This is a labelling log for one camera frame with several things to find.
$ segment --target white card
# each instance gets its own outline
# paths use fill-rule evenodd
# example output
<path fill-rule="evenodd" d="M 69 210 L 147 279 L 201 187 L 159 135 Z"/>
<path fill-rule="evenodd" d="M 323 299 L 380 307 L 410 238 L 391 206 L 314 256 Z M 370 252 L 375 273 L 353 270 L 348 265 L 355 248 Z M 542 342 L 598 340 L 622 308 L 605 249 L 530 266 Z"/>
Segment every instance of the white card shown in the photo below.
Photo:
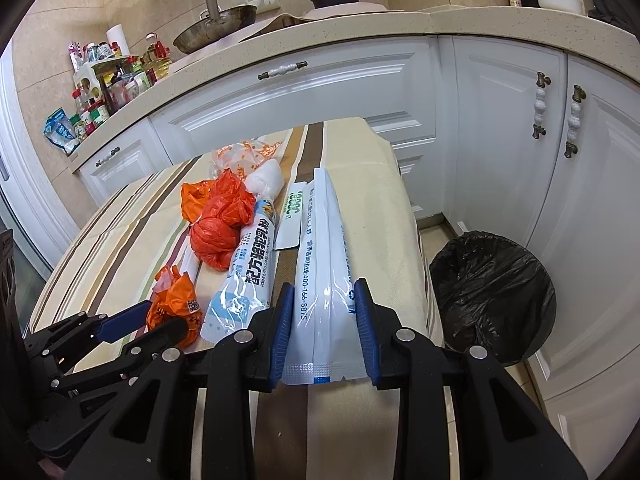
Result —
<path fill-rule="evenodd" d="M 284 211 L 278 224 L 278 234 L 273 248 L 289 249 L 300 244 L 300 219 L 302 218 L 302 190 L 306 182 L 294 182 L 289 187 Z"/>

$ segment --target blue gripper pad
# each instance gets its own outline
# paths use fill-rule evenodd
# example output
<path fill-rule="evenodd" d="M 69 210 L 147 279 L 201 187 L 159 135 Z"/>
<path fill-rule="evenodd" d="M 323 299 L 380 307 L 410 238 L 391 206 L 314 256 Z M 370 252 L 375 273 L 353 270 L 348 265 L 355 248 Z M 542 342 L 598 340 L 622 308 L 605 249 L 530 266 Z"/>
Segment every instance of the blue gripper pad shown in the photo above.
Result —
<path fill-rule="evenodd" d="M 360 346 L 364 357 L 364 367 L 371 378 L 371 384 L 378 386 L 380 382 L 380 352 L 376 333 L 369 315 L 369 303 L 372 300 L 369 291 L 364 289 L 363 283 L 357 280 L 353 286 L 354 300 L 356 303 L 356 323 L 360 335 Z"/>
<path fill-rule="evenodd" d="M 276 384 L 282 377 L 284 370 L 284 358 L 287 355 L 287 347 L 289 346 L 289 335 L 291 334 L 291 319 L 293 317 L 293 286 L 289 283 L 283 285 L 286 288 L 284 296 L 284 305 L 280 313 L 280 319 L 273 337 L 273 345 L 271 346 L 271 367 L 269 370 L 269 386 L 275 388 Z"/>
<path fill-rule="evenodd" d="M 95 337 L 100 342 L 115 343 L 124 336 L 146 325 L 146 313 L 152 305 L 151 301 L 141 301 L 127 310 L 119 312 L 113 317 L 102 322 L 100 328 L 95 333 Z"/>

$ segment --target striped tablecloth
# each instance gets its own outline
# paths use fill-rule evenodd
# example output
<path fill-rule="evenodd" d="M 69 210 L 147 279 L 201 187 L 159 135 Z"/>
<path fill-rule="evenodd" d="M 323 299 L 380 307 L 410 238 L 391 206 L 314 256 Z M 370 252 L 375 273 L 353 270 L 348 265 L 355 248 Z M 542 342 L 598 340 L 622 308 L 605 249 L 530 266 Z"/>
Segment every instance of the striped tablecloth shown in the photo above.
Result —
<path fill-rule="evenodd" d="M 327 168 L 340 205 L 354 280 L 366 278 L 377 303 L 394 308 L 404 326 L 440 343 L 442 329 L 414 215 L 389 143 L 360 118 L 299 126 L 261 139 L 283 141 L 276 156 L 287 185 L 308 182 L 314 168 Z M 115 193 L 52 273 L 31 317 L 31 329 L 81 310 L 113 315 L 149 298 L 156 272 L 166 264 L 179 264 L 184 253 L 188 223 L 180 214 L 180 185 L 208 178 L 210 162 L 207 153 Z M 277 211 L 283 197 L 284 192 L 276 200 Z M 275 297 L 283 282 L 294 282 L 297 255 L 297 248 L 278 252 Z M 224 278 L 223 272 L 200 267 L 196 296 L 203 308 Z M 101 344 L 76 370 L 115 358 L 135 335 Z M 199 340 L 191 349 L 207 345 Z M 391 478 L 398 399 L 398 392 L 378 392 L 368 380 L 311 387 L 281 384 L 272 394 L 252 395 L 258 478 Z M 201 418 L 198 412 L 193 478 L 200 477 Z"/>

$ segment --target paper towel roll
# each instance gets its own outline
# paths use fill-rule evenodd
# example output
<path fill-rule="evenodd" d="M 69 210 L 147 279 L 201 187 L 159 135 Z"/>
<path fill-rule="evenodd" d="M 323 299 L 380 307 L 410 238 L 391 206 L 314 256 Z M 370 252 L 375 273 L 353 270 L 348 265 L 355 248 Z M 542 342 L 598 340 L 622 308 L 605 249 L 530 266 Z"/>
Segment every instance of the paper towel roll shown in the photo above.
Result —
<path fill-rule="evenodd" d="M 124 38 L 124 32 L 122 31 L 121 24 L 117 24 L 107 30 L 107 41 L 109 42 L 109 44 L 115 41 L 120 47 L 123 56 L 131 55 L 131 53 L 129 52 L 129 45 L 127 44 L 127 40 L 125 40 Z"/>

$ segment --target cabinet handle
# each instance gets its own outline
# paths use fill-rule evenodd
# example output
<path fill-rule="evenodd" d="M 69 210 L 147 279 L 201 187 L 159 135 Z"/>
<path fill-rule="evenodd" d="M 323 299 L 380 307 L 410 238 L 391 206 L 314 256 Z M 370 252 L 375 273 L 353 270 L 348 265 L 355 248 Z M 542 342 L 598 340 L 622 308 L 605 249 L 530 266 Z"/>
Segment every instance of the cabinet handle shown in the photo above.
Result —
<path fill-rule="evenodd" d="M 536 101 L 533 103 L 535 114 L 533 116 L 533 138 L 539 139 L 540 135 L 546 135 L 546 129 L 542 126 L 542 119 L 546 111 L 546 90 L 545 86 L 551 84 L 551 79 L 544 72 L 538 72 L 536 82 Z"/>
<path fill-rule="evenodd" d="M 578 141 L 578 130 L 580 129 L 582 100 L 586 99 L 586 97 L 586 92 L 578 85 L 574 85 L 574 95 L 571 97 L 573 101 L 571 103 L 571 112 L 569 114 L 569 118 L 566 121 L 566 149 L 564 150 L 564 156 L 566 158 L 571 158 L 573 155 L 578 153 L 578 145 L 576 144 L 576 142 Z"/>
<path fill-rule="evenodd" d="M 258 79 L 262 81 L 263 79 L 267 79 L 277 75 L 285 75 L 287 72 L 293 72 L 294 70 L 302 68 L 303 66 L 308 66 L 308 63 L 306 61 L 299 61 L 297 63 L 281 65 L 277 68 L 272 68 L 267 72 L 262 72 L 261 74 L 258 74 Z"/>
<path fill-rule="evenodd" d="M 110 158 L 116 153 L 118 153 L 119 151 L 120 151 L 120 147 L 116 146 L 111 150 L 111 155 L 107 155 L 105 158 L 99 158 L 98 161 L 95 163 L 95 167 L 100 168 L 101 165 L 103 165 L 107 160 L 110 160 Z"/>

